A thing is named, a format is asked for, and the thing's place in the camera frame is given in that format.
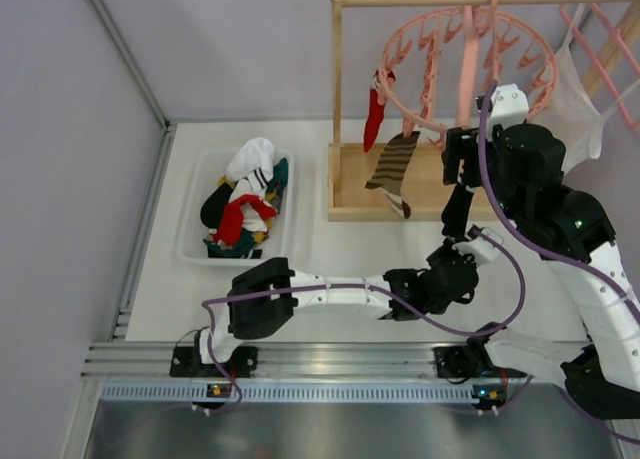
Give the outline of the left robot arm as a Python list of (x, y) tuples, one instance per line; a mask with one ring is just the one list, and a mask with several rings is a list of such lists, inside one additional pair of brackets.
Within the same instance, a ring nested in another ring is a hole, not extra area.
[(365, 278), (303, 273), (284, 257), (269, 259), (236, 276), (226, 296), (207, 301), (222, 306), (190, 346), (176, 344), (172, 378), (248, 377), (257, 358), (251, 342), (266, 339), (292, 319), (338, 314), (396, 322), (439, 315), (452, 303), (468, 304), (479, 282), (474, 253), (445, 243), (423, 269), (392, 269)]

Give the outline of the red Christmas sock front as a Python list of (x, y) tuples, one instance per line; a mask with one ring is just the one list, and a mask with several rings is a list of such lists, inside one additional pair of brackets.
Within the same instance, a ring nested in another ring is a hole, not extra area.
[(239, 241), (244, 223), (242, 207), (245, 205), (250, 206), (263, 221), (277, 215), (277, 210), (261, 197), (244, 194), (225, 206), (219, 227), (213, 234), (215, 243), (222, 242), (225, 245), (233, 246)]

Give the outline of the pink round clip hanger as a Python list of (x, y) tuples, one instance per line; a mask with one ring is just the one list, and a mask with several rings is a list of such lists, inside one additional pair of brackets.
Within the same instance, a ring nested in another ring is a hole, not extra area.
[[(445, 134), (446, 127), (434, 119), (437, 78), (443, 47), (457, 35), (463, 37), (455, 116), (457, 126), (471, 124), (471, 102), (477, 70), (486, 70), (485, 86), (500, 78), (503, 69), (502, 55), (520, 40), (518, 35), (511, 39), (507, 37), (512, 28), (526, 34), (530, 39), (529, 47), (538, 50), (535, 55), (524, 51), (516, 68), (523, 70), (535, 63), (541, 64), (529, 88), (535, 100), (529, 104), (527, 119), (533, 118), (548, 106), (557, 80), (554, 54), (538, 32), (515, 16), (500, 12), (498, 5), (499, 0), (489, 0), (486, 7), (464, 5), (437, 9), (409, 21), (391, 36), (375, 72), (379, 72), (380, 97), (385, 96), (386, 105), (392, 103), (402, 112), (401, 133), (405, 136), (415, 127)], [(393, 92), (393, 86), (397, 82), (395, 69), (406, 59), (413, 45), (426, 52), (418, 111), (402, 105)]]

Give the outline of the plain white sock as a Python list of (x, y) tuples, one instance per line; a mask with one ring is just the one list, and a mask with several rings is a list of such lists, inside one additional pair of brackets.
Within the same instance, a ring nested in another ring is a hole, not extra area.
[(228, 205), (231, 212), (240, 219), (243, 229), (254, 232), (266, 232), (267, 222), (274, 218), (278, 211), (266, 200), (266, 188), (254, 191), (246, 178), (236, 183)]

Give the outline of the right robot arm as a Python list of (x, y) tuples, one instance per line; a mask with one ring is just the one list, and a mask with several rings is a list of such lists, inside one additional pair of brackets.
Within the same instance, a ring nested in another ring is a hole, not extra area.
[(548, 261), (579, 308), (591, 345), (558, 367), (560, 384), (598, 419), (639, 416), (639, 303), (615, 232), (600, 202), (563, 184), (565, 145), (529, 124), (448, 130), (444, 181), (454, 192), (443, 233), (460, 239), (473, 191), (485, 190), (496, 216), (521, 244)]

